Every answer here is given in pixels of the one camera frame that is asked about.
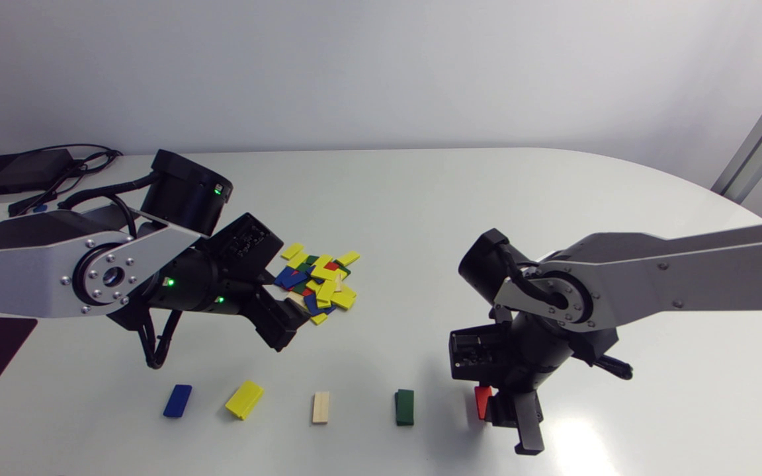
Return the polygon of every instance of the white wall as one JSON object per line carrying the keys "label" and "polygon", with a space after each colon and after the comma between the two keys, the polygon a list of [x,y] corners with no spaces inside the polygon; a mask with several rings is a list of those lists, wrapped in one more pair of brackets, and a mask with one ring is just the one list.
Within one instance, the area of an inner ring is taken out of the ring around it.
{"label": "white wall", "polygon": [[0,0],[0,153],[543,145],[710,186],[760,112],[762,0]]}

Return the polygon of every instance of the black power adapter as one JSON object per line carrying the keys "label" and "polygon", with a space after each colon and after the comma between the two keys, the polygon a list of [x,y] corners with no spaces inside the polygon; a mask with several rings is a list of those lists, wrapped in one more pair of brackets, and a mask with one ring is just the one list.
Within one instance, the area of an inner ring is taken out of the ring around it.
{"label": "black power adapter", "polygon": [[74,164],[66,149],[0,155],[0,195],[49,190]]}

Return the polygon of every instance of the red wooden block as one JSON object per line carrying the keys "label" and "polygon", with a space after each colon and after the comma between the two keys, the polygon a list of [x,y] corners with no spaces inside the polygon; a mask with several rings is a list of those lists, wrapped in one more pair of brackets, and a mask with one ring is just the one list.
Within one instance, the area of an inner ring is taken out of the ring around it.
{"label": "red wooden block", "polygon": [[475,404],[478,406],[478,419],[487,417],[487,398],[493,397],[492,387],[475,387]]}

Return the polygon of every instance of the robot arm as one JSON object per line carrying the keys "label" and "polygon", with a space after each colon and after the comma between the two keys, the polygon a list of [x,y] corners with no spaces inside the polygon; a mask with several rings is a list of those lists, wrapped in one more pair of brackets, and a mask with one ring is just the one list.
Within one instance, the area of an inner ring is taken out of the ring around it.
{"label": "robot arm", "polygon": [[452,376],[499,389],[487,421],[517,428],[517,454],[536,455],[537,388],[570,356],[630,379],[605,355],[617,326],[659,311],[762,310],[762,225],[675,240],[595,234],[542,262],[491,229],[458,271],[495,323],[451,333]]}
{"label": "robot arm", "polygon": [[[284,243],[251,214],[211,235],[230,181],[168,151],[158,151],[152,169],[140,180],[79,192],[63,209],[1,222],[0,313],[108,315],[139,334],[153,368],[163,364],[182,311],[242,314],[270,347],[283,349],[308,321],[264,288],[273,282],[266,265]],[[150,189],[140,210],[115,195],[143,186]],[[100,196],[115,205],[70,211]],[[125,225],[128,232],[119,231]],[[173,311],[160,344],[152,307]]]}

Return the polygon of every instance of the pile of colored blocks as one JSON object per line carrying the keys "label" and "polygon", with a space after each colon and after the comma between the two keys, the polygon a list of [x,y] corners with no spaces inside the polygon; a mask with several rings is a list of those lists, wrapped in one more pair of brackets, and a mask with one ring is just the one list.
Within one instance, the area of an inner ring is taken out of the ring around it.
{"label": "pile of colored blocks", "polygon": [[312,256],[303,252],[302,244],[295,243],[281,257],[288,260],[275,286],[281,286],[290,299],[311,314],[315,325],[323,323],[337,307],[348,310],[355,303],[357,293],[343,281],[351,274],[347,268],[360,257],[355,252],[332,259],[329,255]]}

